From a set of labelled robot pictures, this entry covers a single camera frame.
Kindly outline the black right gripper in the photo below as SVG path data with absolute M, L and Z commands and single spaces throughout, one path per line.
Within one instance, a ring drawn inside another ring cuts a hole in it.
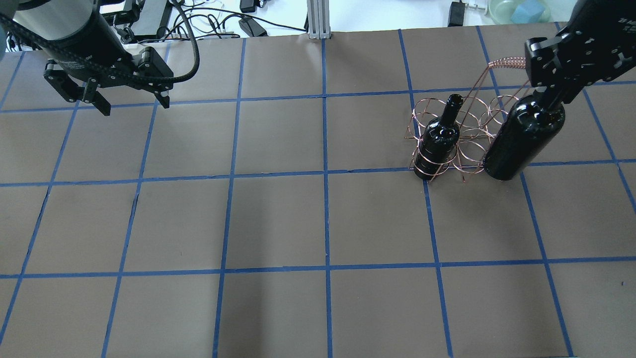
M 543 88 L 541 108 L 569 104 L 586 86 L 610 82 L 635 67 L 636 3 L 579 0 L 552 38 L 525 41 L 526 73 Z

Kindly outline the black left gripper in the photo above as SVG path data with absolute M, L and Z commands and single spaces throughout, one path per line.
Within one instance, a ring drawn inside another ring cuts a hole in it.
M 153 47 L 143 47 L 136 54 L 120 45 L 43 49 L 49 57 L 43 77 L 61 97 L 82 97 L 82 102 L 110 116 L 111 105 L 98 89 L 128 87 L 148 91 L 163 108 L 170 108 L 174 73 Z

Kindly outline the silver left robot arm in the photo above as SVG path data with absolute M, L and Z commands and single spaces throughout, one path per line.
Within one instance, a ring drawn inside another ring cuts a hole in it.
M 49 56 L 44 79 L 68 102 L 85 102 L 108 116 L 111 105 L 99 88 L 127 86 L 149 91 L 164 107 L 169 107 L 167 83 L 135 84 L 119 75 L 94 70 L 86 62 L 143 77 L 172 77 L 173 71 L 157 50 L 145 47 L 132 55 L 116 38 L 98 3 L 93 0 L 3 0 L 1 27 L 23 37 L 19 24 L 46 39 L 42 50 Z

